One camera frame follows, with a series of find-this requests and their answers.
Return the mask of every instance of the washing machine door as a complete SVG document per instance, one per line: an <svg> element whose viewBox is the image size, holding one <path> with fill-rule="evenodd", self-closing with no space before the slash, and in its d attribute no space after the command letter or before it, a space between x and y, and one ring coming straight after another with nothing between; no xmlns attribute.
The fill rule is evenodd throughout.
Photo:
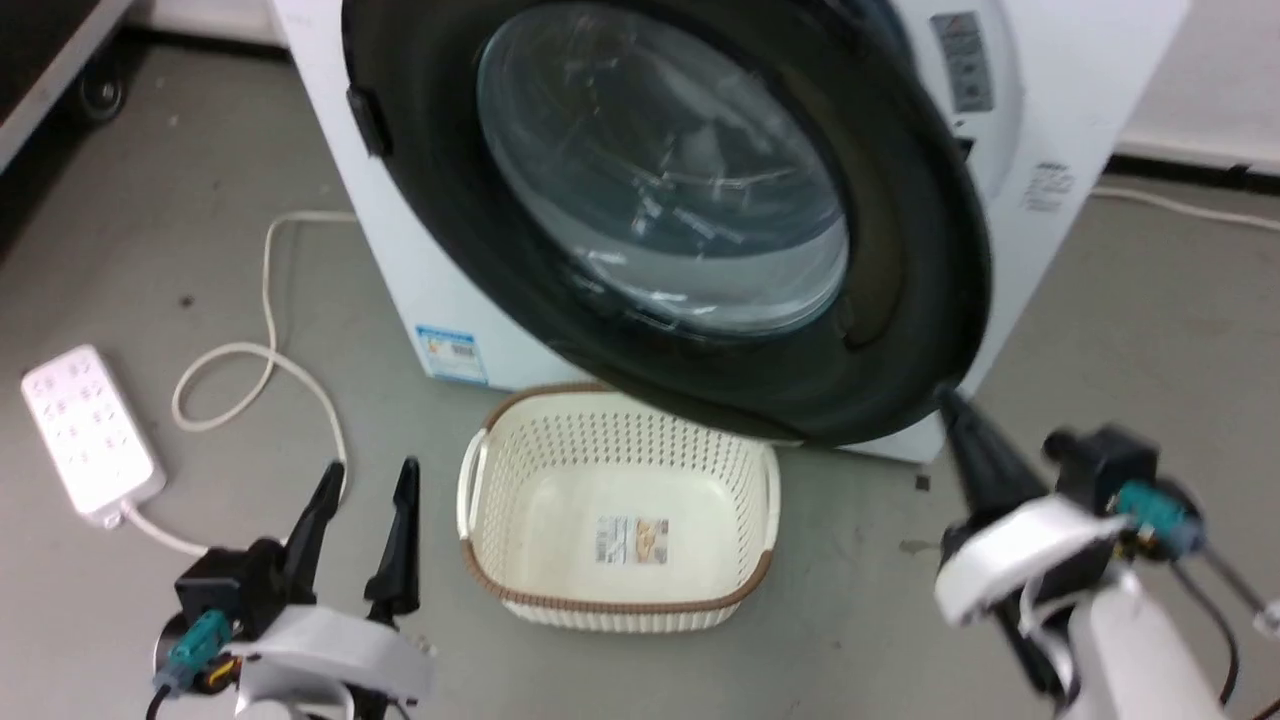
<svg viewBox="0 0 1280 720"><path fill-rule="evenodd" d="M343 19L370 150L517 323L675 414L845 445L925 416L991 300L963 150L891 18L348 0Z"/></svg>

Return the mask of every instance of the white plastic basket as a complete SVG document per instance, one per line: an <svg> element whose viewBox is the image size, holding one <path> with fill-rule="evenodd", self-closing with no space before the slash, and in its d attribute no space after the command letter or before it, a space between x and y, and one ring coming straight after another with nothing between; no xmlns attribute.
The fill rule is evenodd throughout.
<svg viewBox="0 0 1280 720"><path fill-rule="evenodd" d="M778 462L599 386L512 396L467 447L458 537L475 578L547 625L700 630L764 579Z"/></svg>

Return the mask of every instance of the white washing machine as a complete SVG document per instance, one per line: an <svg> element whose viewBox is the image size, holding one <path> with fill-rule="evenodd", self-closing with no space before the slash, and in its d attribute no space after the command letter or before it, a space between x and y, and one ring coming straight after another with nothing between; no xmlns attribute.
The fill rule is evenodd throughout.
<svg viewBox="0 0 1280 720"><path fill-rule="evenodd" d="M428 374L928 461L1185 0L274 0Z"/></svg>

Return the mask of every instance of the round glass window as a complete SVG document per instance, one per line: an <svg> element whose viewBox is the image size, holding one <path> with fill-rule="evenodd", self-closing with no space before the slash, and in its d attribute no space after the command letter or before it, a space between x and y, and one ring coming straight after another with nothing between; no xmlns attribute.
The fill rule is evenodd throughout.
<svg viewBox="0 0 1280 720"><path fill-rule="evenodd" d="M817 151L763 83L692 35L604 5L539 5L490 40L477 104L532 218L648 311L780 332L838 292L849 236Z"/></svg>

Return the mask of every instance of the power strip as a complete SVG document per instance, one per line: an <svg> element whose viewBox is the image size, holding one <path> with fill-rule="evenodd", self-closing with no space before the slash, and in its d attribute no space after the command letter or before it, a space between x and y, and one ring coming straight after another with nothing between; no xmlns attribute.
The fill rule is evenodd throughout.
<svg viewBox="0 0 1280 720"><path fill-rule="evenodd" d="M88 523L114 528L127 505L164 489L164 470L93 346L23 375L22 395L72 506Z"/></svg>

